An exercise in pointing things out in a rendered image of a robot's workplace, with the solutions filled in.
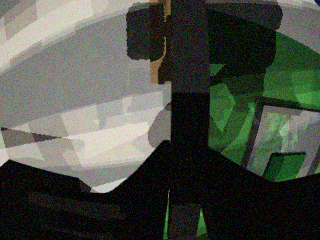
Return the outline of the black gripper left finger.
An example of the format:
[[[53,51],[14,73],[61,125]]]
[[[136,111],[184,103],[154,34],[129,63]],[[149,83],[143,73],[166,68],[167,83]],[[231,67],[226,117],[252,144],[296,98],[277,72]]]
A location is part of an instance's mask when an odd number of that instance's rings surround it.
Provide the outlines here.
[[[95,240],[163,240],[171,144],[161,141],[113,191],[36,188],[28,203],[44,227]]]

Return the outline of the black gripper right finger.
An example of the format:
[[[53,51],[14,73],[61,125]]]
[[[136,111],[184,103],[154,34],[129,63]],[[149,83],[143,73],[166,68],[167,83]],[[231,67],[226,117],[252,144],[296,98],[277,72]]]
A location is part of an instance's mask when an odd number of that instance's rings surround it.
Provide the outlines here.
[[[320,172],[271,181],[207,149],[201,212],[209,240],[261,240],[277,217],[320,199]]]

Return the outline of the green putting mat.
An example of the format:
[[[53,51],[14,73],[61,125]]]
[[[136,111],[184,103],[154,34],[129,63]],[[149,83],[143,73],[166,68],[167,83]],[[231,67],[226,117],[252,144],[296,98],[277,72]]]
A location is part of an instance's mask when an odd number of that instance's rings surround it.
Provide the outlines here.
[[[209,144],[240,165],[257,101],[320,111],[320,55],[271,28],[207,8]]]

